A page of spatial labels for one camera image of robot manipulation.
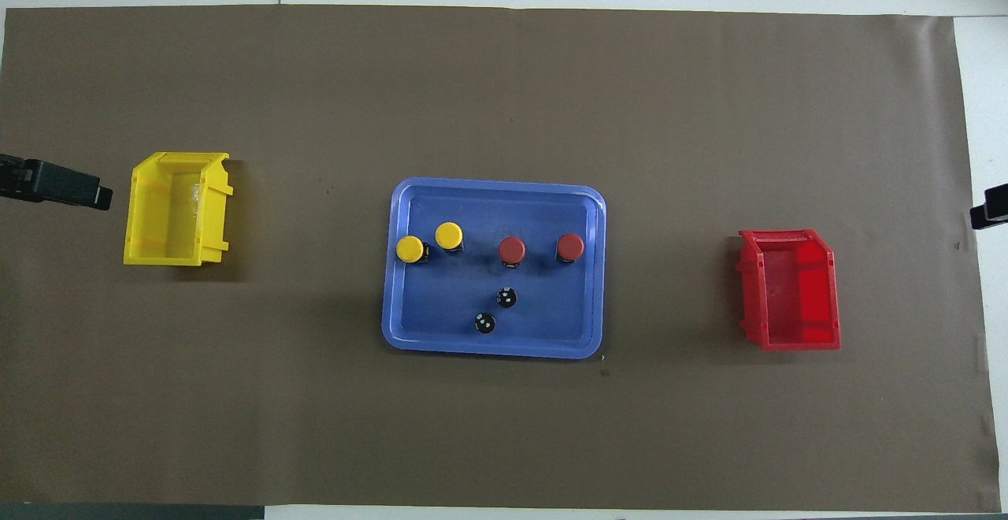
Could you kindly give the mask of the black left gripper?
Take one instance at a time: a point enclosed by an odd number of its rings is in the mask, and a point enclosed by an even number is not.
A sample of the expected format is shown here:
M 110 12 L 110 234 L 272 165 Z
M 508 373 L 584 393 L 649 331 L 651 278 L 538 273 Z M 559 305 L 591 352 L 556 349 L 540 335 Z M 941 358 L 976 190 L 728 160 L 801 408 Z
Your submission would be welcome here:
M 107 211 L 114 192 L 97 176 L 55 165 L 1 154 L 1 197 L 25 202 L 57 202 Z

